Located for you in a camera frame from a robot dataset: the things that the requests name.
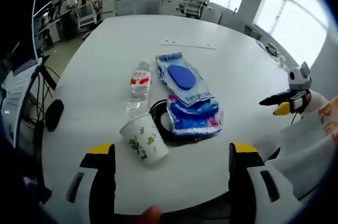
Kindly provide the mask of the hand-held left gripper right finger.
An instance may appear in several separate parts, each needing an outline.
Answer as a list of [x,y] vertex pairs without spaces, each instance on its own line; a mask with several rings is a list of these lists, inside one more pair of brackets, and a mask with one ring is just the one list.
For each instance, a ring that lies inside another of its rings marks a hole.
[[230,223],[289,223],[301,203],[293,185],[250,144],[229,145]]

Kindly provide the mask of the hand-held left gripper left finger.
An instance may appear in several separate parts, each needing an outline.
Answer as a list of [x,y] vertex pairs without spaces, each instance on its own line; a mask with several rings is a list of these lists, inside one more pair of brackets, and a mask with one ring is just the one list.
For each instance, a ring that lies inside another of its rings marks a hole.
[[113,143],[56,143],[50,150],[50,214],[57,223],[113,223]]

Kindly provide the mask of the person's left hand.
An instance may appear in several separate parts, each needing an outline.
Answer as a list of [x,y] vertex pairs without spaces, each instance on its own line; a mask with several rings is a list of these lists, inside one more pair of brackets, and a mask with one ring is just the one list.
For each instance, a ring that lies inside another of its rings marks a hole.
[[159,206],[151,206],[137,217],[136,223],[139,224],[158,224],[162,211]]

